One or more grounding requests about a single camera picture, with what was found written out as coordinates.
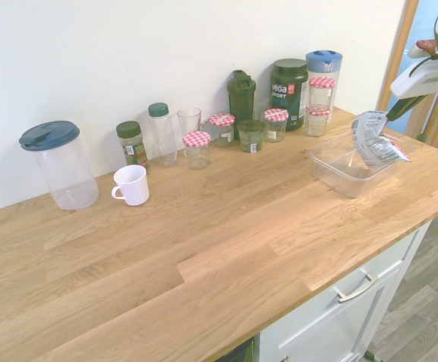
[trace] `white cabinet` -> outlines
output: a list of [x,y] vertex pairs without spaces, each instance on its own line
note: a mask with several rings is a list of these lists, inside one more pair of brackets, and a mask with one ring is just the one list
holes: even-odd
[[424,225],[259,334],[259,362],[354,362],[365,353]]

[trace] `white mug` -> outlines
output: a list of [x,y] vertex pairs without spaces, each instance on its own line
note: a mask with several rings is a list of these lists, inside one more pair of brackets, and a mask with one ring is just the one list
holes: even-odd
[[112,196],[118,200],[125,200],[130,206],[143,204],[149,199],[149,184],[146,181],[146,169],[138,164],[122,167],[115,172],[113,180],[116,182]]

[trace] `mug handle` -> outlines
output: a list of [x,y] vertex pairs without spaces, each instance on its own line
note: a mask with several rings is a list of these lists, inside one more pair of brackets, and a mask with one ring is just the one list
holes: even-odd
[[123,195],[123,189],[122,189],[120,186],[115,186],[115,187],[113,188],[113,190],[112,190],[112,196],[113,196],[113,198],[116,198],[117,200],[124,200],[124,199],[125,199],[124,196],[117,196],[117,195],[116,195],[116,192],[117,192],[118,190],[120,190],[120,191],[121,191],[121,194]]

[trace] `plastic pitcher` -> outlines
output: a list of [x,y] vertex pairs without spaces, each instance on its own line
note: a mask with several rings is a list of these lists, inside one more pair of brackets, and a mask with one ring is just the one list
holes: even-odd
[[36,157],[51,196],[64,210],[84,209],[98,198],[79,134],[72,122],[52,121],[27,130],[19,141]]

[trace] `green shaker bottle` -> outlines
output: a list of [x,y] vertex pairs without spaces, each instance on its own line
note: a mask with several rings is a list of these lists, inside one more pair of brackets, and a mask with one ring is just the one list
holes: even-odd
[[235,117],[234,139],[239,139],[237,126],[242,121],[252,119],[256,83],[243,70],[234,70],[234,78],[227,82],[230,113]]
[[297,130],[304,123],[308,64],[302,59],[281,59],[271,74],[271,108],[289,113],[286,130]]

